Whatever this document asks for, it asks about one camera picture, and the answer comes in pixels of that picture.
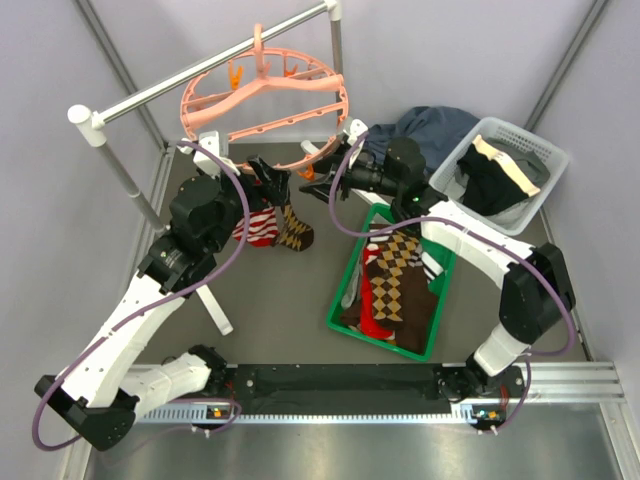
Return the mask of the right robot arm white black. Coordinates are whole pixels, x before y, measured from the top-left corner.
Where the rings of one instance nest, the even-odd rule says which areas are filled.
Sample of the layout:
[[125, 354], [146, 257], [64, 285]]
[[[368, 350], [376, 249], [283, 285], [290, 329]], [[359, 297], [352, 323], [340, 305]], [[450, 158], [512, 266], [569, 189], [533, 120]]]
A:
[[464, 212], [428, 183], [425, 159], [415, 141], [392, 141], [381, 163], [363, 159], [363, 142], [358, 137], [342, 156], [323, 160], [321, 177], [300, 190], [329, 206], [353, 190], [389, 196], [394, 222], [379, 230], [379, 236], [396, 231], [420, 235], [466, 260], [496, 284], [501, 291], [498, 324], [462, 369], [468, 392], [492, 394], [502, 385], [503, 372], [518, 358], [534, 355], [533, 345], [559, 321], [565, 322], [568, 339], [556, 355], [573, 347], [575, 295], [557, 246], [517, 241]]

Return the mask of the pink round clip hanger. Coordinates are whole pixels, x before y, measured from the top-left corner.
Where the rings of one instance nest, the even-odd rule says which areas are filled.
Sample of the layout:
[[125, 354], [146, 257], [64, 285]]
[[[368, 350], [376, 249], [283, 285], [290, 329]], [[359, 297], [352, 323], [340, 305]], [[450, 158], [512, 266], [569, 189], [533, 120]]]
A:
[[251, 48], [226, 62], [226, 91], [207, 91], [219, 76], [211, 69], [189, 81], [180, 102], [188, 139], [218, 130], [223, 140], [238, 143], [331, 116], [337, 130], [346, 125], [349, 100], [343, 75], [304, 52], [268, 46], [263, 33], [262, 25], [255, 24]]

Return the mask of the red white striped sock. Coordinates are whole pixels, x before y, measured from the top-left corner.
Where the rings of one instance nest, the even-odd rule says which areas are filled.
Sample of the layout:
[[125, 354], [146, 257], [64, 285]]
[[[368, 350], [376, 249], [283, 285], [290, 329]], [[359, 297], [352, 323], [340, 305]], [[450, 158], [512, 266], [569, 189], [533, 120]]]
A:
[[251, 246], [269, 247], [278, 236], [279, 228], [273, 206], [250, 213], [247, 242]]

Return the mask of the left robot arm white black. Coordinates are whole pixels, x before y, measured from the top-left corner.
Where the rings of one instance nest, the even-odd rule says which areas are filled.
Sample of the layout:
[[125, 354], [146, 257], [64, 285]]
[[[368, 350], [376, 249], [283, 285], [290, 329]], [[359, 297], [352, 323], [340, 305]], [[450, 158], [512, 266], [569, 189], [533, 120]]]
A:
[[169, 205], [168, 230], [151, 245], [109, 319], [84, 352], [59, 375], [35, 386], [40, 407], [50, 407], [98, 451], [119, 443], [148, 412], [187, 394], [216, 396], [226, 387], [225, 361], [197, 345], [141, 375], [130, 368], [159, 327], [191, 293], [221, 273], [215, 262], [233, 231], [246, 243], [245, 221], [254, 212], [282, 207], [290, 174], [260, 157], [253, 171], [225, 167], [184, 181]]

